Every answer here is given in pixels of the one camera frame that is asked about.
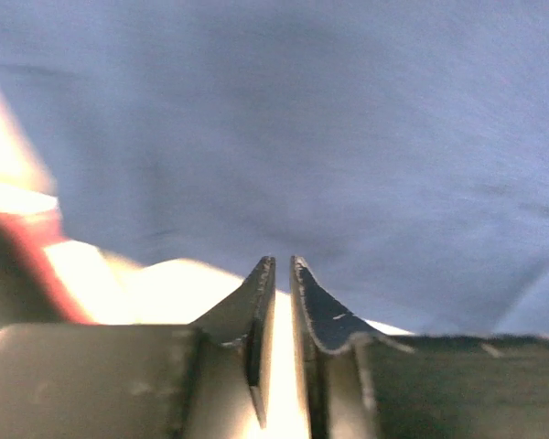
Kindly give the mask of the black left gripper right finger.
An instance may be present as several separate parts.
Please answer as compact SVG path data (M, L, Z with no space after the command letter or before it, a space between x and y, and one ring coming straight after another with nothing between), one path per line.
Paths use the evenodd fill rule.
M315 438L549 438L549 339L400 336L290 262L296 355Z

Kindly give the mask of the navy blue t shirt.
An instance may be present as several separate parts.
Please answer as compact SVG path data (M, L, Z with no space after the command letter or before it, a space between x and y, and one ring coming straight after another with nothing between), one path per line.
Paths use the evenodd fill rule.
M549 1L0 1L0 92L75 240L549 336Z

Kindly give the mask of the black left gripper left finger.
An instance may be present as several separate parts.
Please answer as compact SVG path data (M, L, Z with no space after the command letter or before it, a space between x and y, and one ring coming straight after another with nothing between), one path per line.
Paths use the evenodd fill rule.
M186 325L0 328L0 438L237 438L266 424L275 259Z

